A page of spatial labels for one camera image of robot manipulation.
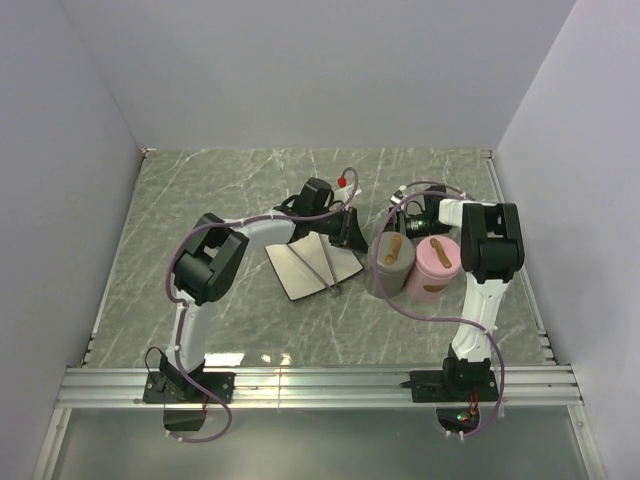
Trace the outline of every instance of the white wall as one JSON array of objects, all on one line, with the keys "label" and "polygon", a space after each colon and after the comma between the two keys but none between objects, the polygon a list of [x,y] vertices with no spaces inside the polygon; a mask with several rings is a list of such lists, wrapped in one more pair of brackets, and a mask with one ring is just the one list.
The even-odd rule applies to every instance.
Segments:
[{"label": "white wall", "polygon": [[554,350],[612,479],[640,430],[640,2],[578,0],[498,148]]},{"label": "white wall", "polygon": [[0,477],[30,478],[140,152],[57,0],[0,2]]},{"label": "white wall", "polygon": [[145,147],[497,146],[574,0],[62,0]]}]

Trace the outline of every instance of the gray lid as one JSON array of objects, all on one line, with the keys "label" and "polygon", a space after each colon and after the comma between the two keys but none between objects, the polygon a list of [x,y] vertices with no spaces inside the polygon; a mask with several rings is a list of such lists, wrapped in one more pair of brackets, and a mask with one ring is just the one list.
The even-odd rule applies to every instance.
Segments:
[{"label": "gray lid", "polygon": [[[398,255],[396,260],[391,264],[387,264],[387,255],[391,252],[391,246],[393,244],[393,239],[399,236],[402,238],[402,243],[400,244],[400,249],[398,250]],[[376,238],[371,242],[369,246],[369,254],[368,260],[369,263],[373,265],[373,255],[375,252]],[[387,275],[393,275],[394,273],[405,273],[409,271],[416,261],[416,249],[407,237],[402,235],[401,233],[396,232],[384,232],[382,234],[382,238],[380,239],[380,250],[378,251],[378,268],[381,273],[385,273]]]}]

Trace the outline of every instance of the marble tabletop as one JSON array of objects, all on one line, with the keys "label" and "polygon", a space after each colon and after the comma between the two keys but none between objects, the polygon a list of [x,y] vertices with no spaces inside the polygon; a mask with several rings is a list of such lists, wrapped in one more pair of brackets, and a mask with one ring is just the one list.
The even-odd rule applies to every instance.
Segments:
[{"label": "marble tabletop", "polygon": [[[360,226],[370,241],[389,196],[420,179],[463,188],[496,201],[479,150],[282,149],[150,151],[142,164],[119,254],[105,292],[88,367],[140,367],[147,348],[165,348],[174,321],[163,290],[170,255],[206,212],[222,218],[263,213],[317,176],[333,182],[355,167],[363,188],[356,197]],[[322,292],[291,302],[264,251],[249,254],[218,305],[207,338],[208,363],[297,365],[440,363],[455,325],[421,323],[391,310],[364,289],[362,276],[339,295]],[[403,306],[426,315],[458,316],[465,278],[458,275],[440,301]],[[544,355],[537,326],[516,276],[501,306],[496,338],[509,364],[538,364]]]}]

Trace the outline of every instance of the gray container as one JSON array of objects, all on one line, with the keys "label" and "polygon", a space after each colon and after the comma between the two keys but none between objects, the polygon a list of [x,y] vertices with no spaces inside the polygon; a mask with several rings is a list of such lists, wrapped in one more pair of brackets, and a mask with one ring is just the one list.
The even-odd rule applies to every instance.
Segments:
[{"label": "gray container", "polygon": [[[373,276],[373,255],[376,239],[369,246],[367,264],[364,271],[364,286],[374,297],[382,298]],[[407,237],[401,233],[384,232],[378,251],[378,273],[384,291],[389,297],[400,293],[407,275],[416,261],[416,249]]]}]

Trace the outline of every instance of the wooden handle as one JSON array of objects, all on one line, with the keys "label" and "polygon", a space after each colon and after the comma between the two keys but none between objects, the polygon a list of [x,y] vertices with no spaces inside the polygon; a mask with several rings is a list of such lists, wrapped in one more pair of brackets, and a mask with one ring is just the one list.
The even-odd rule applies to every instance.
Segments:
[{"label": "wooden handle", "polygon": [[398,252],[400,251],[400,247],[402,246],[402,235],[394,235],[393,240],[391,240],[391,250],[387,255],[387,259],[385,263],[387,265],[393,265],[395,261],[398,259]]},{"label": "wooden handle", "polygon": [[438,260],[440,260],[442,266],[444,268],[451,268],[451,260],[449,260],[449,257],[447,257],[447,253],[444,251],[440,240],[438,240],[437,238],[432,238],[429,243],[438,254]]}]

